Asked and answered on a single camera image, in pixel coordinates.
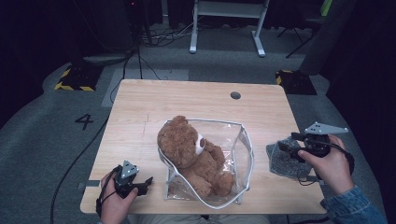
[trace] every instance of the table leg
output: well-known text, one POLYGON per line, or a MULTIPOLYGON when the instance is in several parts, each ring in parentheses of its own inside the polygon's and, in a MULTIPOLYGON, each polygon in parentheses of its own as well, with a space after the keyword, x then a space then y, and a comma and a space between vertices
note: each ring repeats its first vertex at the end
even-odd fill
POLYGON ((262 31, 262 24, 264 22, 265 15, 267 14, 267 8, 269 4, 269 0, 265 0, 263 6, 262 6, 262 14, 260 15, 259 18, 259 23, 257 25, 257 30, 252 31, 254 43, 256 44, 256 49, 259 53, 260 57, 265 57, 265 51, 264 48, 262 47, 262 42, 260 41, 260 32, 262 31))
POLYGON ((195 0, 190 53, 195 53, 197 51, 197 38, 198 38, 197 26, 198 26, 198 0, 195 0))

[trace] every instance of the teddy bear ear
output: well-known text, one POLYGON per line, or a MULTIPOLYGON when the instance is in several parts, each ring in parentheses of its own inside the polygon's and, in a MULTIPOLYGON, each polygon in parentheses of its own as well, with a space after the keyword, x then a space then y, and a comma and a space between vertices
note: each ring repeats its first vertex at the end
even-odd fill
POLYGON ((176 122, 176 123, 186 122, 186 123, 188 123, 187 120, 186 120, 186 117, 181 116, 181 115, 178 115, 178 116, 174 117, 173 118, 173 122, 176 122))

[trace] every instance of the wooden table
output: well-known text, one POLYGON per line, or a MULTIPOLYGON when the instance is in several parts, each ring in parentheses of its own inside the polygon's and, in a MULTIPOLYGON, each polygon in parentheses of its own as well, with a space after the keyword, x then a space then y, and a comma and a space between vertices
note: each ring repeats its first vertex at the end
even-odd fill
MULTIPOLYGON (((135 183, 154 176, 146 196, 131 206, 134 214, 324 214, 319 184, 269 172, 265 147, 298 132, 283 89, 277 85, 216 82, 123 80, 99 147, 90 180, 100 180, 124 160, 140 169, 135 183), (231 92, 241 94, 235 100, 231 92), (167 119, 221 119, 243 123, 254 149, 250 190, 241 204, 216 210, 198 201, 164 199, 166 166, 157 151, 157 133, 167 119)), ((87 187, 80 209, 95 213, 99 187, 87 187)))

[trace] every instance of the person's left hand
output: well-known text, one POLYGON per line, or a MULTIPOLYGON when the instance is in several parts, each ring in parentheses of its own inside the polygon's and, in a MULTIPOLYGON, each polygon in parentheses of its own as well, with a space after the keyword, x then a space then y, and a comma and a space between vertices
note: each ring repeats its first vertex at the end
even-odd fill
MULTIPOLYGON (((102 187, 104 186, 106 179, 109 175, 110 173, 102 178, 102 187)), ((120 224, 128 215, 129 208, 131 207, 131 204, 136 198, 138 192, 138 189, 134 188, 126 198, 122 199, 120 195, 114 193, 116 191, 116 188, 114 186, 115 176, 116 174, 111 176, 102 198, 103 200, 108 195, 113 193, 102 204, 101 222, 104 224, 120 224)))

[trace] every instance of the teddy bear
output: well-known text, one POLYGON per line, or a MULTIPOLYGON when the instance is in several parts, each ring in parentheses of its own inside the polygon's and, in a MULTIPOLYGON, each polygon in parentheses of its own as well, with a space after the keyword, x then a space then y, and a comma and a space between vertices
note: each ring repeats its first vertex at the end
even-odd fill
POLYGON ((222 170, 225 158, 221 147, 204 139, 186 120, 176 116, 158 133, 158 147, 200 197, 230 194, 234 177, 222 170))

